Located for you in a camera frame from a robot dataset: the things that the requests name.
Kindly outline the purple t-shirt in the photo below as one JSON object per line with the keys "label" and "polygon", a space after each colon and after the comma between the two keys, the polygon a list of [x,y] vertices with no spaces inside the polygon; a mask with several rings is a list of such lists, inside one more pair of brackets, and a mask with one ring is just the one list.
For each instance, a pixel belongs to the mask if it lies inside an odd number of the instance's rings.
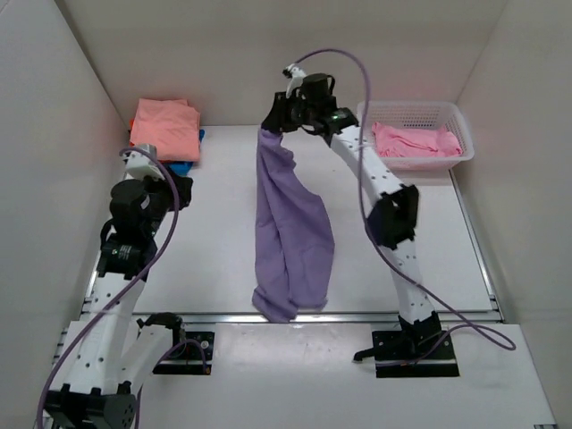
{"label": "purple t-shirt", "polygon": [[327,303],[335,242],[324,202],[295,173],[282,135],[257,134],[257,210],[252,304],[269,322]]}

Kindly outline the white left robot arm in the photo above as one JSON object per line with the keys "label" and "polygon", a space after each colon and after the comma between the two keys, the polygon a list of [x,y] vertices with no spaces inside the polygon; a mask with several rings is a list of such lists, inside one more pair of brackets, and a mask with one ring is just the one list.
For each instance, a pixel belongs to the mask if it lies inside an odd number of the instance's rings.
{"label": "white left robot arm", "polygon": [[40,394],[37,426],[137,428],[144,381],[186,348],[173,313],[135,320],[133,310],[151,267],[165,252],[155,235],[168,213],[191,201],[193,180],[169,172],[115,184],[110,218],[100,232],[96,284],[87,318],[74,326]]}

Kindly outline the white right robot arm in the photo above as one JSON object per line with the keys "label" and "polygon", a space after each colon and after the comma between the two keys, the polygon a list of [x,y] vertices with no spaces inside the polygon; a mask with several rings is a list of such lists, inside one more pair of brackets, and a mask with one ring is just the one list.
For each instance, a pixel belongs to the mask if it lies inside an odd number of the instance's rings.
{"label": "white right robot arm", "polygon": [[289,83],[274,96],[263,122],[266,130],[305,133],[324,140],[358,180],[358,200],[366,235],[391,269],[399,302],[400,331],[382,345],[357,352],[355,361],[385,356],[395,366],[413,366],[438,347],[442,325],[426,291],[416,259],[419,191],[385,165],[364,139],[364,128],[333,94],[335,79],[326,73],[306,74],[298,66],[285,69]]}

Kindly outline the blue folded t-shirt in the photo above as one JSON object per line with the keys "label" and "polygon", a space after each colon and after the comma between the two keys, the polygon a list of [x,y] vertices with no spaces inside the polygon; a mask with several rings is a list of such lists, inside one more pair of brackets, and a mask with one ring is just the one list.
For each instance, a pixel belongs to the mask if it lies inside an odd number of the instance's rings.
{"label": "blue folded t-shirt", "polygon": [[[202,143],[204,137],[206,135],[206,130],[200,129],[199,130],[199,148],[200,144]],[[194,162],[192,161],[177,161],[177,162],[164,162],[163,164],[169,166],[171,170],[178,174],[179,176],[187,176],[191,168],[193,167]]]}

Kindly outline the salmon pink folded t-shirt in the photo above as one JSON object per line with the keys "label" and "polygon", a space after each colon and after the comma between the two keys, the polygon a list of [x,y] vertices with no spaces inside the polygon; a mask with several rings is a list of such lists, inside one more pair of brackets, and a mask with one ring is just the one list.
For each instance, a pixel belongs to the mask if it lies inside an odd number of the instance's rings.
{"label": "salmon pink folded t-shirt", "polygon": [[167,162],[200,159],[200,112],[185,99],[140,98],[130,130],[130,144],[152,145]]}

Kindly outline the pink t-shirt in basket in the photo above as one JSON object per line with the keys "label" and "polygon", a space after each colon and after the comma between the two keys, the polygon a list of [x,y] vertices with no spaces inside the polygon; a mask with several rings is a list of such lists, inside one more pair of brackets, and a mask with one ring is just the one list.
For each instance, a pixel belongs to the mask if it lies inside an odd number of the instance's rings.
{"label": "pink t-shirt in basket", "polygon": [[375,122],[372,132],[376,150],[382,157],[456,157],[463,154],[457,137],[445,128],[399,129]]}

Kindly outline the white plastic basket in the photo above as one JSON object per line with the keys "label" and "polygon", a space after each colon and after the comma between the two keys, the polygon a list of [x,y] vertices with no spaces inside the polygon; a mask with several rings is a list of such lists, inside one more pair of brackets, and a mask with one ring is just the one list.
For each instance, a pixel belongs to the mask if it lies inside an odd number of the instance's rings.
{"label": "white plastic basket", "polygon": [[456,164],[474,157],[473,142],[465,120],[459,109],[448,102],[419,101],[370,101],[357,107],[357,118],[363,129],[364,145],[376,150],[372,125],[375,122],[387,124],[399,129],[438,130],[445,128],[458,139],[463,150],[456,157],[381,157],[392,171],[431,171],[449,170]]}

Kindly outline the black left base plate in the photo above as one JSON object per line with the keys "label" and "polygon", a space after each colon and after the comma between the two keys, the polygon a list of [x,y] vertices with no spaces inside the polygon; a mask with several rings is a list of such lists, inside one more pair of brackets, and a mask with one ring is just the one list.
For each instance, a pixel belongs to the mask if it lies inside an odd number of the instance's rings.
{"label": "black left base plate", "polygon": [[215,349],[215,333],[186,331],[186,342],[158,364],[157,375],[210,375]]}

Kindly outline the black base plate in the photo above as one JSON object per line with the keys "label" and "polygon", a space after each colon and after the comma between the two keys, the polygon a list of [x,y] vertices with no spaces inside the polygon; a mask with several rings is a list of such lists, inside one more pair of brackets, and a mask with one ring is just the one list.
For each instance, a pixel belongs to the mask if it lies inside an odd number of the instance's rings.
{"label": "black base plate", "polygon": [[374,331],[372,340],[373,346],[356,352],[353,362],[372,358],[378,379],[460,376],[455,349],[445,331],[420,345],[400,331]]}
{"label": "black base plate", "polygon": [[215,333],[186,331],[186,342],[158,364],[157,375],[210,375],[215,349]]}

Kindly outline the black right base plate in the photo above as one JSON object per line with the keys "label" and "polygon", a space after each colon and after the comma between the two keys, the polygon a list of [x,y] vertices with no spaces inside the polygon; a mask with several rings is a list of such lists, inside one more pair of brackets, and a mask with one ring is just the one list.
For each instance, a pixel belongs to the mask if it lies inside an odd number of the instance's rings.
{"label": "black right base plate", "polygon": [[445,331],[420,345],[400,331],[374,331],[372,340],[373,346],[356,352],[353,362],[372,358],[378,379],[460,376],[455,349]]}

